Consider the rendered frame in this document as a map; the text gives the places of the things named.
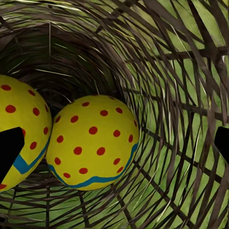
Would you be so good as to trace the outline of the wicker basket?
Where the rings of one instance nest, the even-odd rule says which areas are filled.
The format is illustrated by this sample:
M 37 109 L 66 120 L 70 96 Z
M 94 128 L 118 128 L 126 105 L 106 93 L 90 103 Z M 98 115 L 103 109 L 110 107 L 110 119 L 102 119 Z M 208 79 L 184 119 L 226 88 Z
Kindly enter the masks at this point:
M 124 104 L 127 106 L 129 105 L 129 108 L 132 109 L 135 119 L 137 121 L 138 130 L 139 132 L 139 141 L 142 134 L 142 131 L 144 131 L 144 136 L 142 139 L 142 150 L 139 158 L 137 156 L 135 159 L 133 159 L 132 163 L 134 163 L 134 167 L 127 175 L 123 175 L 121 180 L 114 185 L 114 183 L 111 183 L 111 188 L 101 194 L 98 195 L 86 202 L 84 202 L 83 195 L 87 192 L 87 190 L 77 190 L 77 189 L 64 189 L 67 187 L 67 185 L 62 184 L 53 174 L 51 173 L 51 170 L 49 169 L 48 175 L 41 175 L 37 173 L 44 173 L 44 171 L 32 171 L 32 173 L 27 176 L 23 181 L 21 181 L 16 186 L 12 187 L 11 189 L 14 190 L 14 193 L 12 195 L 12 198 L 6 198 L 0 196 L 0 201 L 5 201 L 10 203 L 10 208 L 0 204 L 1 209 L 9 210 L 7 214 L 0 213 L 0 218 L 5 218 L 5 221 L 0 221 L 0 225 L 2 225 L 2 229 L 6 229 L 6 227 L 17 227 L 22 229 L 54 229 L 64 223 L 84 218 L 83 221 L 78 222 L 77 224 L 67 228 L 72 229 L 73 227 L 81 224 L 82 222 L 85 223 L 85 227 L 82 229 L 91 229 L 98 223 L 102 222 L 103 220 L 109 218 L 110 216 L 114 215 L 107 223 L 105 223 L 101 229 L 108 229 L 109 227 L 113 226 L 117 222 L 106 226 L 109 222 L 111 222 L 115 217 L 117 217 L 122 211 L 124 211 L 126 218 L 128 222 L 121 226 L 119 229 L 125 229 L 127 225 L 131 225 L 132 229 L 145 229 L 153 220 L 155 220 L 160 214 L 159 219 L 157 220 L 156 224 L 152 229 L 160 229 L 163 224 L 168 220 L 168 223 L 165 225 L 164 229 L 169 229 L 172 225 L 173 221 L 175 220 L 176 216 L 180 216 L 180 218 L 183 220 L 183 222 L 176 227 L 175 229 L 183 229 L 186 225 L 189 227 L 189 229 L 199 229 L 202 222 L 204 221 L 207 213 L 209 212 L 209 209 L 211 208 L 212 204 L 216 200 L 210 220 L 207 226 L 207 229 L 218 229 L 221 222 L 225 218 L 226 213 L 229 211 L 229 204 L 226 205 L 226 207 L 223 209 L 222 213 L 219 215 L 226 191 L 229 190 L 229 164 L 224 160 L 225 165 L 225 171 L 223 174 L 223 177 L 219 176 L 217 172 L 218 168 L 218 162 L 219 162 L 219 156 L 220 151 L 217 149 L 214 140 L 216 136 L 216 121 L 220 120 L 222 121 L 222 127 L 227 128 L 227 123 L 229 123 L 229 110 L 227 109 L 227 93 L 229 95 L 229 72 L 227 70 L 226 66 L 226 55 L 229 54 L 229 23 L 227 23 L 224 14 L 221 11 L 221 8 L 217 2 L 217 0 L 208 0 L 209 4 L 205 2 L 204 0 L 198 0 L 214 17 L 216 18 L 216 22 L 219 26 L 219 30 L 222 34 L 222 37 L 226 43 L 226 46 L 223 46 L 218 40 L 207 31 L 201 17 L 199 16 L 198 10 L 193 4 L 192 0 L 187 0 L 188 5 L 190 7 L 191 13 L 193 17 L 196 20 L 198 30 L 200 31 L 200 34 L 203 38 L 203 41 L 199 39 L 197 36 L 195 36 L 190 30 L 187 29 L 187 27 L 184 25 L 180 14 L 178 13 L 174 3 L 172 0 L 170 0 L 173 9 L 175 13 L 177 14 L 178 20 L 165 8 L 163 7 L 157 0 L 142 0 L 145 7 L 143 7 L 141 4 L 138 3 L 138 0 L 124 0 L 124 2 L 120 2 L 118 0 L 109 0 L 113 2 L 114 4 L 117 4 L 117 8 L 109 6 L 106 2 L 103 0 L 101 1 L 103 4 L 111 8 L 113 11 L 108 12 L 101 7 L 99 7 L 97 3 L 91 2 L 90 0 L 39 0 L 36 2 L 27 1 L 27 0 L 0 0 L 0 51 L 4 49 L 4 47 L 9 46 L 11 44 L 18 45 L 18 49 L 15 49 L 3 56 L 0 56 L 0 58 L 15 52 L 20 51 L 19 54 L 0 62 L 0 68 L 5 66 L 6 64 L 10 63 L 11 61 L 17 59 L 20 56 L 23 56 L 24 62 L 19 63 L 15 67 L 13 67 L 11 70 L 6 72 L 4 75 L 8 75 L 10 71 L 13 70 L 19 70 L 17 72 L 11 73 L 9 77 L 11 77 L 13 74 L 18 73 L 23 70 L 18 76 L 15 78 L 26 82 L 29 86 L 32 84 L 36 84 L 35 90 L 38 91 L 38 93 L 43 97 L 45 102 L 47 103 L 48 107 L 53 108 L 53 111 L 51 114 L 54 114 L 54 112 L 57 110 L 58 112 L 64 108 L 62 105 L 64 102 L 68 104 L 71 101 L 74 101 L 73 99 L 73 93 L 76 91 L 80 94 L 79 90 L 82 91 L 85 95 L 90 95 L 88 89 L 93 91 L 94 94 L 98 94 L 97 88 L 95 90 L 93 83 L 91 82 L 91 77 L 96 81 L 98 87 L 100 88 L 101 94 L 110 94 L 112 93 L 115 98 L 121 100 Z M 229 0 L 218 0 L 219 3 L 227 10 L 229 11 Z M 99 12 L 95 12 L 88 8 L 85 3 L 92 6 L 94 9 L 98 10 Z M 15 5 L 14 7 L 2 7 L 3 5 Z M 46 6 L 39 6 L 41 4 L 47 4 Z M 146 21 L 138 11 L 136 7 L 139 7 L 141 10 L 143 10 L 145 13 L 147 13 L 153 21 L 155 22 L 156 26 L 159 28 L 156 29 L 152 24 L 150 24 L 148 21 Z M 31 10 L 24 10 L 26 8 L 37 9 L 40 11 L 31 11 Z M 83 11 L 85 14 L 89 15 L 89 17 L 83 16 L 80 13 L 76 12 L 77 10 Z M 126 15 L 129 17 L 127 18 L 122 13 L 125 12 Z M 14 14 L 21 14 L 23 16 L 15 16 L 10 15 L 10 13 Z M 121 16 L 123 20 L 117 19 L 118 16 Z M 147 31 L 142 29 L 139 25 L 137 25 L 132 17 L 142 24 Z M 93 19 L 98 24 L 94 24 L 92 21 L 88 20 L 88 18 Z M 137 29 L 135 31 L 130 24 L 127 22 L 131 22 Z M 27 24 L 26 26 L 17 26 L 20 24 Z M 85 25 L 89 26 L 96 26 L 96 29 L 90 29 L 85 27 Z M 123 30 L 125 28 L 126 30 L 130 31 L 134 37 L 129 35 L 127 32 Z M 189 44 L 191 47 L 190 51 L 186 52 L 180 52 L 179 49 L 172 43 L 171 38 L 168 35 L 169 30 L 173 34 L 175 34 L 179 40 L 181 39 Z M 149 39 L 144 37 L 140 31 L 145 32 L 147 35 L 149 35 L 153 42 L 151 42 Z M 164 45 L 162 42 L 160 42 L 158 39 L 153 36 L 155 34 L 159 38 L 166 41 L 168 46 Z M 78 50 L 76 51 L 75 57 L 58 52 L 58 51 L 51 51 L 50 44 L 55 44 L 49 42 L 20 42 L 23 40 L 28 39 L 35 39 L 35 38 L 41 38 L 41 37 L 54 37 L 57 38 L 74 48 Z M 12 39 L 15 39 L 13 42 L 11 42 Z M 204 45 L 204 49 L 198 49 L 194 43 L 194 40 L 198 41 L 199 43 Z M 216 47 L 215 41 L 219 44 L 218 47 Z M 138 43 L 140 47 L 135 45 L 132 40 Z M 147 48 L 144 46 L 141 40 L 144 40 L 149 47 L 150 51 L 153 53 L 153 56 L 150 55 Z M 158 45 L 160 44 L 164 48 L 166 48 L 170 53 L 164 53 L 161 47 Z M 118 53 L 115 47 L 118 47 L 122 54 Z M 156 48 L 159 52 L 159 55 L 156 55 L 151 48 L 153 46 Z M 48 51 L 37 51 L 37 52 L 27 52 L 31 50 L 41 49 L 49 47 Z M 41 56 L 48 56 L 49 59 L 45 60 L 37 60 L 37 61 L 27 61 L 24 56 L 25 53 L 49 53 L 44 55 L 34 55 L 29 57 L 41 57 Z M 73 60 L 63 58 L 58 55 L 50 54 L 51 52 L 59 53 L 68 57 L 71 57 Z M 86 61 L 82 56 L 79 54 L 82 53 L 88 61 Z M 85 60 L 90 66 L 92 66 L 95 70 L 95 72 L 98 74 L 102 84 L 104 85 L 106 92 L 104 92 L 97 76 L 95 73 L 91 72 L 88 68 L 86 68 L 82 63 L 80 63 L 76 58 L 77 56 L 80 56 L 83 60 Z M 183 64 L 183 59 L 191 58 L 194 68 L 194 74 L 195 74 L 195 85 L 194 87 L 188 73 L 186 72 Z M 169 60 L 172 60 L 172 64 L 169 62 Z M 174 60 L 177 60 L 178 64 L 181 67 L 182 76 L 183 76 L 183 83 L 179 76 L 176 73 Z M 212 75 L 212 67 L 211 67 L 211 60 L 214 63 L 214 66 L 219 74 L 220 77 L 220 87 L 218 86 L 217 82 L 215 81 L 213 75 Z M 156 61 L 160 65 L 161 69 L 164 71 L 166 78 L 162 75 L 160 69 L 156 65 Z M 127 67 L 127 63 L 132 63 L 134 68 L 136 69 L 136 76 L 133 75 L 132 72 L 129 71 Z M 103 66 L 106 65 L 113 77 L 113 81 L 111 77 L 108 74 L 107 69 Z M 56 68 L 59 70 L 62 70 L 64 72 L 67 72 L 67 74 L 59 73 L 56 71 L 53 71 L 51 69 L 37 69 L 37 70 L 31 70 L 30 67 L 33 66 L 43 66 L 43 67 L 50 67 L 50 68 Z M 199 70 L 198 66 L 204 73 L 206 77 L 206 82 L 204 82 Z M 157 72 L 157 76 L 153 72 L 154 70 Z M 176 80 L 176 83 L 173 81 L 171 76 L 168 74 L 168 70 L 173 75 L 173 77 Z M 76 69 L 79 74 L 74 72 Z M 107 76 L 109 77 L 112 85 L 114 85 L 114 89 L 112 90 L 108 81 L 106 80 L 106 77 L 104 73 L 102 72 L 103 69 Z M 69 73 L 72 73 L 75 77 L 78 79 L 75 79 L 80 85 L 74 84 L 73 82 L 69 81 L 67 79 L 67 76 Z M 140 85 L 140 78 L 139 75 L 142 78 L 143 85 L 145 88 L 145 91 Z M 190 94 L 187 91 L 187 84 L 186 84 L 186 78 L 187 76 L 188 80 L 192 84 L 193 88 L 195 89 L 197 93 L 197 99 L 198 99 L 198 106 L 190 96 Z M 165 91 L 160 83 L 161 77 L 165 82 Z M 128 87 L 127 79 L 130 82 L 130 87 Z M 136 90 L 135 82 L 139 86 L 139 90 Z M 155 87 L 156 90 L 156 96 L 152 96 L 151 93 L 151 87 L 149 85 L 148 79 L 152 83 L 152 85 Z M 38 85 L 40 82 L 48 82 L 49 85 Z M 51 86 L 50 83 L 56 84 L 60 86 L 61 88 L 57 88 L 54 86 Z M 71 85 L 74 88 L 74 91 L 71 91 L 64 83 L 67 83 Z M 173 93 L 170 88 L 170 83 L 172 84 L 174 90 L 176 91 L 176 98 L 174 98 Z M 158 96 L 158 90 L 156 88 L 156 84 L 160 88 L 160 97 Z M 200 91 L 200 84 L 202 85 L 203 90 L 205 91 L 205 94 L 207 96 L 207 107 L 204 109 L 204 105 L 201 101 L 201 91 Z M 182 88 L 182 90 L 185 92 L 185 99 L 186 102 L 182 102 L 180 99 L 180 93 L 179 93 L 179 86 Z M 87 89 L 87 88 L 88 89 Z M 217 93 L 217 95 L 220 98 L 221 102 L 221 114 L 219 112 L 219 107 L 215 102 L 214 99 L 214 91 Z M 141 111 L 141 106 L 138 98 L 138 106 L 136 106 L 135 103 L 135 96 L 134 94 L 141 95 L 142 103 L 143 103 L 143 111 Z M 54 100 L 51 100 L 51 95 L 55 96 Z M 82 97 L 82 95 L 80 94 Z M 57 103 L 55 100 L 56 98 L 62 99 L 62 102 Z M 193 104 L 189 103 L 189 98 L 192 101 Z M 152 103 L 152 112 L 154 112 L 155 121 L 156 121 L 156 133 L 150 131 L 150 125 L 147 129 L 147 115 L 145 113 L 145 107 L 148 100 L 148 105 L 150 106 L 150 101 Z M 154 100 L 157 101 L 158 106 L 158 118 L 156 120 L 156 110 L 155 110 L 155 104 Z M 128 104 L 129 103 L 129 104 Z M 139 109 L 141 112 L 141 124 L 139 121 L 138 113 Z M 185 125 L 184 125 L 184 114 L 183 110 L 187 111 L 188 114 L 188 129 L 187 133 L 185 135 Z M 146 121 L 144 120 L 144 113 L 146 116 Z M 200 123 L 198 128 L 198 135 L 199 130 L 201 126 L 201 130 L 203 130 L 202 127 L 202 116 L 207 116 L 207 124 L 208 124 L 208 130 L 206 133 L 206 137 L 204 140 L 201 156 L 199 162 L 196 162 L 194 160 L 195 154 L 196 154 L 196 148 L 198 143 L 198 135 L 196 138 L 196 143 L 194 146 L 194 140 L 193 140 L 193 118 L 194 114 L 199 114 L 200 117 Z M 164 116 L 166 119 L 167 124 L 167 130 L 168 130 L 168 142 L 166 141 L 166 133 L 165 133 L 165 126 L 164 126 Z M 183 150 L 180 151 L 179 147 L 179 140 L 178 140 L 178 127 L 179 127 L 179 118 L 181 119 L 181 126 L 182 126 L 182 135 L 183 135 Z M 160 126 L 160 136 L 158 135 Z M 174 143 L 173 145 L 171 142 L 172 137 L 172 131 L 174 131 Z M 145 136 L 148 134 L 147 138 L 147 144 L 144 147 L 144 141 Z M 139 162 L 141 160 L 141 157 L 151 139 L 152 136 L 154 138 L 154 144 L 146 156 L 144 162 L 142 165 L 139 165 Z M 191 136 L 191 143 L 192 143 L 192 151 L 193 155 L 192 158 L 188 157 L 186 155 L 186 150 L 188 146 L 189 137 Z M 159 147 L 157 155 L 153 161 L 153 156 L 155 153 L 156 148 L 156 141 L 159 141 Z M 159 160 L 160 151 L 165 145 L 167 147 L 166 154 L 163 162 L 163 167 L 161 170 L 161 175 L 159 179 L 159 183 L 156 184 L 154 181 L 156 171 L 157 171 L 157 164 Z M 205 167 L 208 153 L 210 150 L 210 146 L 212 146 L 213 149 L 213 155 L 215 159 L 215 163 L 212 167 L 212 170 L 209 170 Z M 143 148 L 144 147 L 144 148 Z M 168 155 L 169 149 L 172 150 L 171 159 L 167 166 L 167 169 L 165 171 L 164 176 L 167 173 L 167 184 L 166 184 L 166 190 L 163 191 L 159 185 L 161 183 L 161 177 L 163 174 L 163 169 L 165 166 L 166 158 Z M 150 162 L 150 168 L 146 172 L 145 171 L 145 164 L 148 161 L 149 157 L 151 157 Z M 176 161 L 176 156 L 180 155 L 181 159 L 180 162 L 176 168 L 175 173 L 174 166 Z M 181 181 L 180 176 L 184 164 L 184 159 L 189 162 L 189 166 L 183 175 Z M 153 177 L 149 176 L 150 169 L 152 165 L 154 164 L 156 160 L 156 167 L 155 167 L 155 173 Z M 131 164 L 132 164 L 131 163 Z M 37 165 L 38 167 L 47 167 L 48 164 L 46 162 L 45 156 L 42 158 L 40 163 Z M 191 173 L 193 170 L 193 166 L 197 167 L 197 173 L 196 178 L 191 185 L 190 189 L 187 191 L 187 187 L 190 181 Z M 135 168 L 138 168 L 139 171 L 136 174 L 136 176 L 130 180 L 132 177 Z M 189 172 L 188 172 L 189 171 Z M 177 172 L 177 178 L 174 188 L 174 193 L 172 198 L 169 198 L 167 194 L 170 191 L 171 183 L 175 177 L 175 174 Z M 186 185 L 184 188 L 184 191 L 181 195 L 180 201 L 178 206 L 174 203 L 174 200 L 177 195 L 177 190 L 183 181 L 186 173 L 188 172 Z M 149 183 L 142 188 L 136 195 L 136 191 L 138 190 L 139 186 L 135 190 L 134 194 L 132 195 L 131 199 L 125 204 L 123 199 L 135 188 L 133 187 L 132 190 L 131 187 L 134 184 L 135 180 L 139 176 L 139 174 L 142 173 L 144 175 L 144 178 L 140 181 L 139 186 L 143 182 L 145 178 L 149 180 Z M 205 188 L 203 189 L 202 193 L 198 197 L 198 200 L 196 201 L 199 185 L 201 183 L 203 174 L 206 174 L 209 176 L 209 181 Z M 162 179 L 164 179 L 164 176 Z M 127 177 L 127 178 L 126 178 Z M 117 185 L 122 182 L 126 178 L 125 182 L 121 185 L 120 188 L 116 189 Z M 208 203 L 214 181 L 217 181 L 220 183 L 220 186 L 216 190 L 215 194 L 211 198 L 210 202 Z M 132 182 L 131 186 L 127 190 L 126 194 L 123 198 L 120 197 L 119 193 L 123 191 L 130 183 Z M 152 184 L 152 186 L 155 187 L 153 191 L 155 191 L 152 196 L 148 199 L 148 201 L 143 205 L 143 207 L 140 209 L 140 211 L 135 215 L 134 218 L 131 217 L 131 214 L 129 213 L 127 206 L 145 189 L 142 196 L 146 192 L 148 186 Z M 28 188 L 22 188 L 18 187 L 18 185 L 24 185 L 29 186 Z M 60 187 L 63 186 L 63 188 L 59 190 L 51 190 L 51 188 L 54 187 Z M 187 216 L 180 210 L 182 204 L 184 203 L 185 199 L 187 198 L 190 190 L 193 187 L 190 206 L 188 210 Z M 44 189 L 45 191 L 35 191 L 37 189 Z M 77 190 L 77 193 L 68 195 L 69 193 Z M 23 192 L 23 191 L 32 191 L 34 193 L 29 194 L 23 194 L 17 196 L 17 192 Z M 64 192 L 64 194 L 60 196 L 50 196 L 50 194 L 54 194 L 57 192 Z M 152 191 L 152 192 L 153 192 Z M 161 198 L 157 200 L 152 206 L 150 206 L 148 209 L 146 209 L 152 200 L 153 196 L 155 195 L 156 191 L 158 191 L 161 195 Z M 151 193 L 152 193 L 151 192 Z M 151 194 L 150 193 L 150 194 Z M 186 194 L 185 194 L 186 193 Z M 194 210 L 196 209 L 202 195 L 203 200 L 199 209 L 198 218 L 195 224 L 190 221 L 191 216 L 193 215 Z M 14 198 L 17 197 L 27 197 L 27 196 L 35 196 L 35 195 L 42 195 L 46 194 L 46 197 L 43 198 L 31 198 L 31 200 L 27 201 L 18 201 Z M 150 195 L 149 194 L 149 195 Z M 149 196 L 148 195 L 148 196 Z M 73 207 L 70 211 L 64 213 L 63 215 L 52 219 L 50 221 L 50 208 L 56 206 L 57 204 L 60 204 L 70 198 L 79 196 L 81 204 Z M 141 196 L 141 197 L 142 197 Z M 147 196 L 147 197 L 148 197 Z M 89 223 L 89 219 L 94 217 L 95 215 L 99 214 L 100 212 L 106 210 L 109 207 L 106 207 L 114 198 L 118 199 L 118 202 L 110 205 L 109 207 L 114 206 L 114 208 L 120 203 L 121 209 L 111 213 L 110 215 L 99 219 L 93 223 Z M 146 197 L 146 198 L 147 198 Z M 50 204 L 50 201 L 61 198 L 61 200 L 54 202 Z M 93 202 L 94 200 L 100 198 L 97 202 L 94 204 L 85 207 L 87 204 Z M 102 206 L 100 206 L 97 209 L 93 208 L 97 206 L 101 201 L 110 198 L 107 200 Z M 146 199 L 145 198 L 145 199 Z M 166 200 L 166 204 L 163 205 L 156 213 L 152 215 L 152 213 L 155 211 L 159 203 L 162 199 Z M 144 200 L 145 200 L 144 199 Z M 144 201 L 143 200 L 143 201 Z M 33 203 L 34 201 L 46 201 L 47 204 L 36 204 Z M 142 201 L 142 202 L 143 202 Z M 141 203 L 142 203 L 141 202 Z M 140 204 L 141 204 L 140 203 Z M 28 213 L 28 214 L 22 214 L 22 215 L 11 215 L 10 211 L 21 211 L 21 209 L 12 209 L 13 204 L 23 204 L 32 206 L 30 208 L 46 208 L 46 220 L 38 220 L 38 219 L 30 219 L 25 218 L 23 216 L 25 215 L 31 215 L 31 214 L 37 214 L 37 212 L 34 213 Z M 139 204 L 139 205 L 140 205 Z M 139 206 L 138 205 L 138 206 Z M 143 224 L 141 224 L 138 228 L 136 228 L 135 223 L 141 219 L 153 206 L 153 210 L 150 212 L 148 217 L 145 219 Z M 167 208 L 171 206 L 173 208 L 173 211 L 159 224 L 159 220 L 167 210 Z M 50 223 L 64 218 L 71 212 L 74 212 L 78 209 L 82 208 L 81 212 L 78 212 L 75 215 L 72 215 L 68 217 L 67 219 L 61 220 L 57 222 L 56 224 L 50 226 Z M 113 208 L 113 209 L 114 209 Z M 21 220 L 28 220 L 31 222 L 25 222 L 25 223 L 10 223 L 9 219 L 21 219 Z M 46 226 L 33 226 L 31 224 L 37 223 L 37 222 L 46 222 Z M 224 227 L 224 229 L 229 229 L 229 217 L 227 220 L 227 223 Z

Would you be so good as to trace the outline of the easter egg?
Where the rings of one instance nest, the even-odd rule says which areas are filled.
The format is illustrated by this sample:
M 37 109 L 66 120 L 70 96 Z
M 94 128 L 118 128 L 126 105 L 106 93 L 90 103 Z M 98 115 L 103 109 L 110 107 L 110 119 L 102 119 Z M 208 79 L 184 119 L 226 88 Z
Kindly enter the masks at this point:
M 139 132 L 129 105 L 105 94 L 85 95 L 57 111 L 44 156 L 67 187 L 107 188 L 135 159 Z
M 52 115 L 43 97 L 17 78 L 0 74 L 0 132 L 20 127 L 25 145 L 11 165 L 0 193 L 19 184 L 44 157 L 52 130 Z

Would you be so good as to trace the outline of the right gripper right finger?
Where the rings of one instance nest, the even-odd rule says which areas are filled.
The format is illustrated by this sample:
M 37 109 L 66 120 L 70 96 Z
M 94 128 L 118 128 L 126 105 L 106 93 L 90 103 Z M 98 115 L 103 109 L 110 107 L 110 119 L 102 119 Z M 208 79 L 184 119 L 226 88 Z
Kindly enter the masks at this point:
M 229 164 L 229 129 L 218 127 L 214 143 Z

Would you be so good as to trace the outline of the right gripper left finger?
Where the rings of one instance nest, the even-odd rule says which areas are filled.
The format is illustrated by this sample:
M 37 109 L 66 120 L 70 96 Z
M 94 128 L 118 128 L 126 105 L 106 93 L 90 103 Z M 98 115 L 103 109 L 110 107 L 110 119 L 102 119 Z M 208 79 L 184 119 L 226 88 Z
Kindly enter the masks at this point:
M 0 132 L 0 184 L 25 145 L 20 127 Z

